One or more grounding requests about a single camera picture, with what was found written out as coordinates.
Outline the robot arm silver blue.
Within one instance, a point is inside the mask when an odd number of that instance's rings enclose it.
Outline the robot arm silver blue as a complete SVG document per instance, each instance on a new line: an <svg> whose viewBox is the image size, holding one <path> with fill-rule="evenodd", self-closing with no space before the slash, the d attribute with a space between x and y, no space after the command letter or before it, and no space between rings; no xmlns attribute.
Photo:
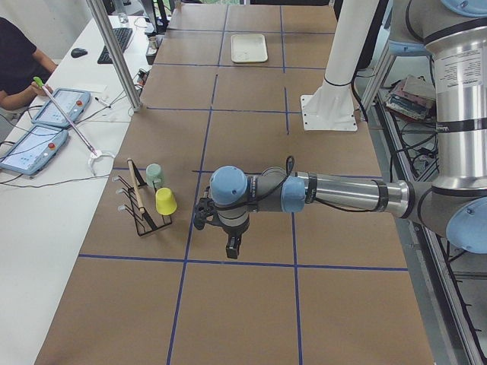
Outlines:
<svg viewBox="0 0 487 365"><path fill-rule="evenodd" d="M486 3L397 1L394 42L423 45L434 58L439 173L432 182L384 182L272 167L250 176L217 169L194 209L228 235L235 259L253 211L294 213L320 203L342 211L388 212L422 224L468 252L486 251Z"/></svg>

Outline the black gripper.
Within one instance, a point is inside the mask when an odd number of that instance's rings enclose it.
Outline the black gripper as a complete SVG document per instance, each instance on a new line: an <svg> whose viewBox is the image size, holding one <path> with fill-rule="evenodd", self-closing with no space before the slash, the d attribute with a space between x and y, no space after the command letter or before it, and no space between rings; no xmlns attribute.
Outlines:
<svg viewBox="0 0 487 365"><path fill-rule="evenodd" d="M238 259L242 236L248 230L249 226L249 217L237 225L230 225L221 221L221 227L228 235L228 241L225 247L226 256L228 259Z"/></svg>

